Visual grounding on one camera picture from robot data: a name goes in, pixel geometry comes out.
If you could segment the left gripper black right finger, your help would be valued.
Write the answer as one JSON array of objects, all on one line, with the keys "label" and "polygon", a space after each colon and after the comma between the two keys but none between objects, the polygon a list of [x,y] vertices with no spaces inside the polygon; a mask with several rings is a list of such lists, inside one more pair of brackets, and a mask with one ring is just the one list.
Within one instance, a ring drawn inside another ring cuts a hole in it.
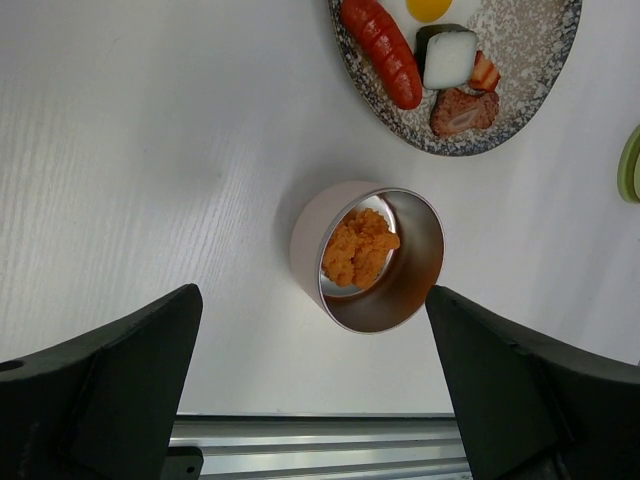
[{"label": "left gripper black right finger", "polygon": [[636,479],[639,369],[435,286],[425,307],[476,479]]}]

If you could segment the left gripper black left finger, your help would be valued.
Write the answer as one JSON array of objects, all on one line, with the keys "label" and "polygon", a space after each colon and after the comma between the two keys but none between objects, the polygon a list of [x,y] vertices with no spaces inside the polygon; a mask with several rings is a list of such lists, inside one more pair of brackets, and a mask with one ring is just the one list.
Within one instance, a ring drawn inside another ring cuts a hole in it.
[{"label": "left gripper black left finger", "polygon": [[1,364],[4,479],[157,479],[203,310],[184,285]]}]

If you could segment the stainless steel bowl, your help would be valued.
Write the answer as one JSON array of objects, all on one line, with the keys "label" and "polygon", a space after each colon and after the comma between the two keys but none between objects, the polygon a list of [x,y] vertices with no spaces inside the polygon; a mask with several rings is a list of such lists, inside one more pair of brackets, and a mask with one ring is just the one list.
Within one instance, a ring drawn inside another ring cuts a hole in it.
[{"label": "stainless steel bowl", "polygon": [[[323,256],[339,222],[367,208],[381,214],[400,246],[387,254],[371,287],[340,287],[323,272]],[[299,286],[331,320],[349,331],[373,334],[403,324],[424,307],[444,252],[440,219],[419,194],[347,181],[325,189],[303,208],[292,230],[289,263]]]}]

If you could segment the orange fried nugget toy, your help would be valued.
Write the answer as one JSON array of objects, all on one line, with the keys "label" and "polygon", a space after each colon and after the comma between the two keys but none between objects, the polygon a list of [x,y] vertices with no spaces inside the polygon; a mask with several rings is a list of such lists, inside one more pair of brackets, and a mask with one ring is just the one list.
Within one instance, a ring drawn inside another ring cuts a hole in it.
[{"label": "orange fried nugget toy", "polygon": [[336,226],[325,248],[321,267],[337,286],[372,287],[387,256],[401,246],[382,214],[365,208],[349,212]]}]

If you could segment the green round lid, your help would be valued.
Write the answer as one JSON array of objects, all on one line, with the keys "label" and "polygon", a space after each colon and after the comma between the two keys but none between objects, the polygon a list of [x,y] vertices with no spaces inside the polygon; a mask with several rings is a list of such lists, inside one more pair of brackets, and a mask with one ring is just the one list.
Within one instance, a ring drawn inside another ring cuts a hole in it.
[{"label": "green round lid", "polygon": [[639,203],[639,131],[637,126],[628,137],[617,168],[618,193],[630,204]]}]

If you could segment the fried egg toy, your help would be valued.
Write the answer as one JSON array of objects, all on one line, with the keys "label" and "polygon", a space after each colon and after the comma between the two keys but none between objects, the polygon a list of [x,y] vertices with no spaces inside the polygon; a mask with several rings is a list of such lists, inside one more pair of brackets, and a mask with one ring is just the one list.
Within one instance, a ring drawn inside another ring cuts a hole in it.
[{"label": "fried egg toy", "polygon": [[407,0],[410,15],[424,24],[465,24],[481,7],[481,0]]}]

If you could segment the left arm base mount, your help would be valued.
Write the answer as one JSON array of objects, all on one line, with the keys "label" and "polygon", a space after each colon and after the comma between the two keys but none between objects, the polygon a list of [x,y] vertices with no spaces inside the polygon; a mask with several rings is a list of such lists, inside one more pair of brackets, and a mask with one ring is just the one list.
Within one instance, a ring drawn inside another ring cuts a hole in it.
[{"label": "left arm base mount", "polygon": [[204,456],[196,446],[170,447],[161,470],[160,480],[199,480]]}]

